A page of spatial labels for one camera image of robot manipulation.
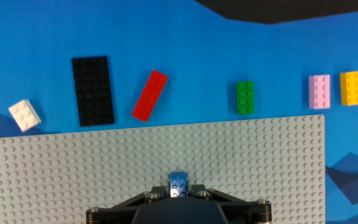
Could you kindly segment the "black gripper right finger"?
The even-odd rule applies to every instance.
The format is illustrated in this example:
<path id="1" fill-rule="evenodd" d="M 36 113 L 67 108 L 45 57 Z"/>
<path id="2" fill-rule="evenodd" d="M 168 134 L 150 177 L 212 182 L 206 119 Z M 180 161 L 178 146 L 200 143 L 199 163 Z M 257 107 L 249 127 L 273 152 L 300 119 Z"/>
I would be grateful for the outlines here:
<path id="1" fill-rule="evenodd" d="M 246 201 L 203 184 L 190 185 L 188 196 L 211 202 L 214 207 L 207 208 L 208 215 L 222 218 L 225 223 L 271 224 L 272 204 L 267 199 Z"/>

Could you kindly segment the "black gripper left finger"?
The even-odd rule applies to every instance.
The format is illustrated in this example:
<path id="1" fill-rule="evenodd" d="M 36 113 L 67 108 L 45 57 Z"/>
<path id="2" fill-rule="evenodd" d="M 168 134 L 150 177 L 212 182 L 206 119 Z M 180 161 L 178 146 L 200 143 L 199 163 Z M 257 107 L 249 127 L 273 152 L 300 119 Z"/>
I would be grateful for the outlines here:
<path id="1" fill-rule="evenodd" d="M 169 197 L 169 190 L 166 186 L 152 187 L 151 191 L 142 192 L 111 208 L 91 207 L 87 209 L 86 223 L 130 223 L 142 205 Z"/>

